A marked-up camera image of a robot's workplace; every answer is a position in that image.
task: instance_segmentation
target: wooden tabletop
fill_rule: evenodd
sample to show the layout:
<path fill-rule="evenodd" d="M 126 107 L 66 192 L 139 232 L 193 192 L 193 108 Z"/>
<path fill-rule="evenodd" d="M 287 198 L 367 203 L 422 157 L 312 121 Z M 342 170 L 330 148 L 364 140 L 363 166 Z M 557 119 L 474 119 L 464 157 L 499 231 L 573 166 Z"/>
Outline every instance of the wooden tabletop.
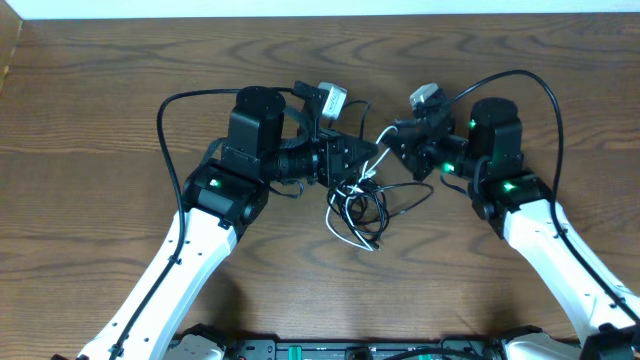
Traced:
<path fill-rule="evenodd" d="M 504 70 L 548 81 L 565 119 L 559 199 L 603 261 L 640 291 L 640 15 L 416 16 L 27 22 L 0 96 L 0 357 L 73 356 L 113 316 L 176 210 L 156 138 L 169 95 L 331 81 L 374 102 L 365 137 L 410 114 L 408 95 L 449 95 Z M 457 104 L 514 100 L 528 166 L 551 183 L 556 125 L 546 95 L 508 78 Z M 180 178 L 225 136 L 233 98 L 166 113 Z M 359 110 L 341 131 L 356 134 Z M 294 131 L 293 122 L 286 133 Z M 383 181 L 407 180 L 395 159 Z M 272 196 L 203 288 L 181 328 L 202 322 L 283 339 L 428 339 L 535 324 L 574 338 L 531 266 L 437 181 L 393 219 L 377 253 L 324 225 L 326 189 Z M 417 190 L 391 197 L 400 207 Z"/>

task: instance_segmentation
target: green indicator light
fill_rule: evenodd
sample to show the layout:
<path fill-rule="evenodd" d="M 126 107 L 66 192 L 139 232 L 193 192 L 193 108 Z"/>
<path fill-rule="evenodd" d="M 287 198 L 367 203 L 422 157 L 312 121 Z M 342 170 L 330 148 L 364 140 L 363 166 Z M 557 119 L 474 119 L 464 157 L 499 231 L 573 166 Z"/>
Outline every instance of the green indicator light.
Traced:
<path fill-rule="evenodd" d="M 503 186 L 504 186 L 504 189 L 505 189 L 506 191 L 511 191 L 511 190 L 515 189 L 515 187 L 516 187 L 516 186 L 515 186 L 515 185 L 513 185 L 512 183 L 504 183 L 504 185 L 503 185 Z"/>

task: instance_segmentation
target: white wall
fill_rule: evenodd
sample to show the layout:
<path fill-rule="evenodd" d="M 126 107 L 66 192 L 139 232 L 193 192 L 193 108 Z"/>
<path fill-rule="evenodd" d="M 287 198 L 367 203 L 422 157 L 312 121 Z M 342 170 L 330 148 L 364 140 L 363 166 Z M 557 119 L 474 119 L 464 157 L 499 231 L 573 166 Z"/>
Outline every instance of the white wall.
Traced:
<path fill-rule="evenodd" d="M 640 0 L 7 0 L 25 20 L 640 12 Z"/>

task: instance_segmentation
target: bundle of cables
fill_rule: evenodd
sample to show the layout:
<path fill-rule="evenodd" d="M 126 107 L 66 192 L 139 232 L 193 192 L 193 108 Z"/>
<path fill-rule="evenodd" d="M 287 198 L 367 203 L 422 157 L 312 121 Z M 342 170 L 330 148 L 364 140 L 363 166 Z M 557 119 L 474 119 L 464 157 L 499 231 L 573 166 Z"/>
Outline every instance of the bundle of cables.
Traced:
<path fill-rule="evenodd" d="M 366 111 L 368 111 L 369 108 L 370 104 L 367 105 L 365 115 L 363 116 L 362 124 L 360 126 L 361 138 Z M 382 131 L 380 136 L 378 136 L 376 144 L 380 144 L 385 134 L 389 131 L 397 132 L 398 129 L 395 126 L 387 127 Z M 433 194 L 433 186 L 425 183 L 408 182 L 380 185 L 373 180 L 376 175 L 376 167 L 380 165 L 390 150 L 391 149 L 386 149 L 370 168 L 367 168 L 369 162 L 365 162 L 361 172 L 351 174 L 338 184 L 338 186 L 330 188 L 327 192 L 327 204 L 329 205 L 325 215 L 327 228 L 329 228 L 329 231 L 331 231 L 338 239 L 366 251 L 374 251 L 380 248 L 378 241 L 380 240 L 382 233 L 389 226 L 389 220 L 392 217 L 406 213 L 420 205 Z M 425 196 L 410 206 L 394 213 L 390 213 L 387 209 L 387 197 L 385 196 L 385 191 L 406 186 L 422 186 L 428 188 L 429 191 Z M 367 219 L 367 210 L 369 209 L 370 204 L 375 205 L 375 210 L 373 211 L 374 216 Z M 358 239 L 358 242 L 351 241 L 338 233 L 333 224 L 331 224 L 330 216 L 332 212 L 344 221 L 349 231 L 351 231 L 353 236 Z"/>

